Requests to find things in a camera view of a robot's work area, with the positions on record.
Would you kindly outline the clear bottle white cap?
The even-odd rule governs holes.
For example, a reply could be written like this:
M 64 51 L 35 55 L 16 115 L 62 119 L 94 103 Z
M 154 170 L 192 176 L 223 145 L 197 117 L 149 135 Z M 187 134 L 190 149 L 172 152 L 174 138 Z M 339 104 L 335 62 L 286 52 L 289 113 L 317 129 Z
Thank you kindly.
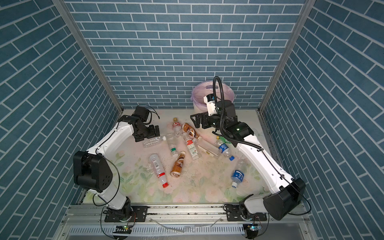
M 166 140 L 167 140 L 167 138 L 165 136 L 151 138 L 151 139 L 148 139 L 148 140 L 143 142 L 143 147 L 144 148 L 153 147 L 153 146 L 156 146 L 158 144 L 161 144 L 162 142 L 164 142 Z

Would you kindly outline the clear bottle red label yellow cap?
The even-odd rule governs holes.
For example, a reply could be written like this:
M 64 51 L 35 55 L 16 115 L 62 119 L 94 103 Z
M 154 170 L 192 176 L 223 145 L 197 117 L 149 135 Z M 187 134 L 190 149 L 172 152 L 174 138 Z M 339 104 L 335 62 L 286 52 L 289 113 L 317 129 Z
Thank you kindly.
M 173 131 L 177 138 L 183 134 L 183 128 L 178 118 L 173 118 Z

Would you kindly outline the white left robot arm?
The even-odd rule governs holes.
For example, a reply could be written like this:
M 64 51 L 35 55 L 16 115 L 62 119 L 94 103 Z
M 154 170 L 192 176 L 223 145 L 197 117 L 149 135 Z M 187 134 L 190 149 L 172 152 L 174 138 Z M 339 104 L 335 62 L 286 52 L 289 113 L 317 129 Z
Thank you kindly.
M 117 167 L 109 159 L 129 137 L 135 142 L 160 136 L 158 126 L 151 124 L 156 110 L 147 105 L 136 107 L 131 116 L 122 115 L 113 129 L 98 143 L 86 151 L 78 151 L 73 157 L 74 182 L 85 190 L 92 191 L 105 202 L 107 208 L 120 211 L 129 204 L 129 199 L 120 193 L 120 186 L 113 183 L 110 166 Z

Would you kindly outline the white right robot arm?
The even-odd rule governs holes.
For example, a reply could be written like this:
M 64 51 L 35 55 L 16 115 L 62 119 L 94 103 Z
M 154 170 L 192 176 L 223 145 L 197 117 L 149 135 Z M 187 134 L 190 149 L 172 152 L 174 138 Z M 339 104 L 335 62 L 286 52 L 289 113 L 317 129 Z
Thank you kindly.
M 243 217 L 268 213 L 279 221 L 290 215 L 304 198 L 305 182 L 301 178 L 294 179 L 263 149 L 254 131 L 246 123 L 238 121 L 231 101 L 211 102 L 207 106 L 207 112 L 190 116 L 195 128 L 220 131 L 257 169 L 270 190 L 267 196 L 248 197 L 242 201 Z

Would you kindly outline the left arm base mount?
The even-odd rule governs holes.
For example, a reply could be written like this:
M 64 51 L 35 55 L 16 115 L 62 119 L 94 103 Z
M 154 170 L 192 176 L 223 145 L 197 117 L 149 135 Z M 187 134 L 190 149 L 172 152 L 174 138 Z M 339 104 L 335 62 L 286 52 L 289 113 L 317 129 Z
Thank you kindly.
M 106 223 L 145 222 L 147 206 L 124 206 L 121 210 L 107 208 L 103 211 Z

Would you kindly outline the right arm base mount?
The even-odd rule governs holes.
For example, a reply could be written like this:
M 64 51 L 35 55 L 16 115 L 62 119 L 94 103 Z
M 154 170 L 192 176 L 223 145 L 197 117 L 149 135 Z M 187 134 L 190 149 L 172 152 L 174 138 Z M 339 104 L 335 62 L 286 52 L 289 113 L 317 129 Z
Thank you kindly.
M 224 204 L 223 210 L 226 213 L 227 221 L 240 222 L 240 221 L 267 221 L 265 213 L 251 214 L 244 206 Z

